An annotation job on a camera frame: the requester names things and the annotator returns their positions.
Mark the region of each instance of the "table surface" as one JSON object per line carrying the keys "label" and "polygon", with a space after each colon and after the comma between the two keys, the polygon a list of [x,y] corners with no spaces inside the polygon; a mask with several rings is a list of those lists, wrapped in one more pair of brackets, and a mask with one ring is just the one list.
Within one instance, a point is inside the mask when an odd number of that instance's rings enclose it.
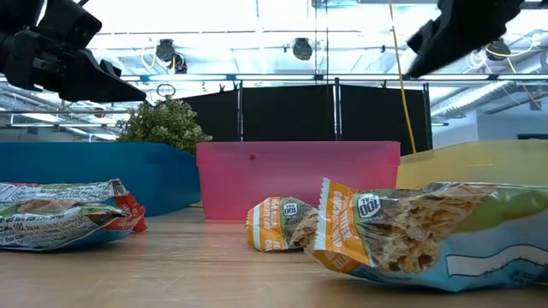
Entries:
{"label": "table surface", "polygon": [[148,218],[149,229],[99,249],[2,252],[0,307],[545,307],[546,287],[447,294],[373,286],[302,252],[247,245],[242,223],[201,209]]}

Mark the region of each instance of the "pink container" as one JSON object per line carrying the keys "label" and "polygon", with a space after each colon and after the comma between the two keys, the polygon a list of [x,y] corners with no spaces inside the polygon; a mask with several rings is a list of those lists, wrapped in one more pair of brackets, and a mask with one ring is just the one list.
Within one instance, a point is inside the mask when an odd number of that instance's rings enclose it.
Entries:
{"label": "pink container", "polygon": [[245,220],[268,197],[318,207],[324,177],[362,190],[396,187],[394,141],[206,142],[198,145],[205,218]]}

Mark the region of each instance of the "chip bag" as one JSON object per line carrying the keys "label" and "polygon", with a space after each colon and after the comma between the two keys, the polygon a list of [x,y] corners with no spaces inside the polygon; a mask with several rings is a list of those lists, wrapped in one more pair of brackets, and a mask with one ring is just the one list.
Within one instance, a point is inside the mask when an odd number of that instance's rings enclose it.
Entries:
{"label": "chip bag", "polygon": [[247,243],[262,252],[302,248],[318,210],[296,198],[268,198],[247,213]]}
{"label": "chip bag", "polygon": [[548,187],[433,183],[358,192],[325,179],[306,249],[330,270],[457,292],[548,282]]}
{"label": "chip bag", "polygon": [[0,183],[0,249],[51,251],[121,240],[145,231],[144,215],[119,180]]}

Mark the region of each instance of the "green plant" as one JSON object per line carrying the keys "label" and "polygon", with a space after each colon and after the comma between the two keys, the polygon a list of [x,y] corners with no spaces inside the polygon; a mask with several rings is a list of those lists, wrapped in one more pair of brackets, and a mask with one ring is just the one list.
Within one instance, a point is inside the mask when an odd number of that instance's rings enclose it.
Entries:
{"label": "green plant", "polygon": [[182,100],[167,98],[156,107],[142,104],[130,114],[119,142],[155,142],[196,155],[199,142],[211,140],[195,121],[196,113]]}

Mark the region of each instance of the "yellow cable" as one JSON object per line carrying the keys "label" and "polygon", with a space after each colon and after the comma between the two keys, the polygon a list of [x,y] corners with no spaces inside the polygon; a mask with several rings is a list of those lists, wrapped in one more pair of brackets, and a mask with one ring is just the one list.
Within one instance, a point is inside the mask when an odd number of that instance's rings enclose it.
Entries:
{"label": "yellow cable", "polygon": [[409,112],[408,112],[408,101],[405,98],[405,89],[403,88],[402,64],[400,63],[400,55],[397,50],[396,25],[394,24],[394,9],[392,8],[392,0],[388,0],[388,4],[390,5],[390,18],[392,19],[392,34],[394,36],[394,48],[396,49],[397,72],[400,75],[400,87],[402,89],[403,112],[405,113],[405,121],[408,124],[409,139],[411,140],[411,147],[413,149],[413,154],[415,154],[417,152],[417,147],[414,144],[413,128],[411,127],[411,120],[409,119]]}

